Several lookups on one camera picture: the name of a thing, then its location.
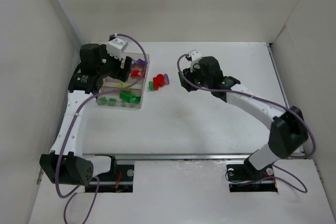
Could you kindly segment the red arch lego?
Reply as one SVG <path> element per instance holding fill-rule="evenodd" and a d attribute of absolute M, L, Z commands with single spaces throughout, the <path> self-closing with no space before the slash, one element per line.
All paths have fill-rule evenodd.
<path fill-rule="evenodd" d="M 140 77 L 141 76 L 141 71 L 140 70 L 132 70 L 131 71 L 131 77 Z"/>

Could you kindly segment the purple square lego brick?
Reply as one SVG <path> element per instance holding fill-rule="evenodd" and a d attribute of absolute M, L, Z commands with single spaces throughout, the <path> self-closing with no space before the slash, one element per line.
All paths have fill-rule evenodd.
<path fill-rule="evenodd" d="M 136 64 L 137 66 L 145 67 L 145 66 L 147 65 L 147 62 L 144 61 L 144 60 L 142 60 L 142 59 L 138 59 L 138 60 L 135 61 L 135 64 Z"/>

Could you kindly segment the large red lego block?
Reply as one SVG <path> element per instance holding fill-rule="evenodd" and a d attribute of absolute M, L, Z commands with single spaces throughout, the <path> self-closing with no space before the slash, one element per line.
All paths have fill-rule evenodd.
<path fill-rule="evenodd" d="M 154 90 L 158 90 L 160 87 L 165 86 L 165 79 L 163 74 L 158 74 L 153 78 L 153 88 Z"/>

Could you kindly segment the small green lego bottom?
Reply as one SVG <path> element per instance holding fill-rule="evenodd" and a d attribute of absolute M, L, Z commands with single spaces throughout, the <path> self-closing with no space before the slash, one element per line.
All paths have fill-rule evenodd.
<path fill-rule="evenodd" d="M 106 104 L 106 103 L 107 103 L 107 100 L 106 100 L 105 97 L 102 97 L 102 98 L 100 98 L 100 102 L 101 102 L 102 104 Z"/>

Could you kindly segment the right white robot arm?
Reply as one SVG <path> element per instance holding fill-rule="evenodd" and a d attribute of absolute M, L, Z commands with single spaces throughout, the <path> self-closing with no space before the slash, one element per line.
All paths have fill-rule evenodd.
<path fill-rule="evenodd" d="M 309 130 L 299 108 L 287 108 L 255 96 L 238 79 L 223 75 L 215 57 L 193 59 L 194 54 L 190 52 L 180 56 L 190 63 L 190 67 L 178 71 L 181 86 L 188 92 L 209 92 L 242 109 L 269 130 L 268 142 L 245 159 L 243 169 L 246 173 L 255 174 L 280 159 L 288 158 L 308 139 Z"/>

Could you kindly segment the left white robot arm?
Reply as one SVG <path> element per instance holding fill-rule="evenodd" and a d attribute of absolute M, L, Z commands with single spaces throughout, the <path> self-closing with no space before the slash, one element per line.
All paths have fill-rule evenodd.
<path fill-rule="evenodd" d="M 114 39 L 105 44 L 85 44 L 80 48 L 80 63 L 72 75 L 67 107 L 57 138 L 40 166 L 54 184 L 87 186 L 91 180 L 113 167 L 113 157 L 96 155 L 85 159 L 84 132 L 91 109 L 97 104 L 103 81 L 111 77 L 122 82 L 131 72 L 131 57 L 122 58 L 127 42 Z"/>

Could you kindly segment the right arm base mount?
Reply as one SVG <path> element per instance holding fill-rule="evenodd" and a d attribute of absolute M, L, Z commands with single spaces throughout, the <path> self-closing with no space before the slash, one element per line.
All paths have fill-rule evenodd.
<path fill-rule="evenodd" d="M 252 173 L 245 170 L 244 164 L 227 164 L 226 169 L 231 193 L 278 192 L 272 165 Z"/>

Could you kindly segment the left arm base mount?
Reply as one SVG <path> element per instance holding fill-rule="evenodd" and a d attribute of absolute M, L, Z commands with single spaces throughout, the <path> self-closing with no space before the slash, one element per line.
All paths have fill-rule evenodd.
<path fill-rule="evenodd" d="M 119 164 L 112 171 L 98 175 L 99 193 L 132 193 L 134 165 Z"/>

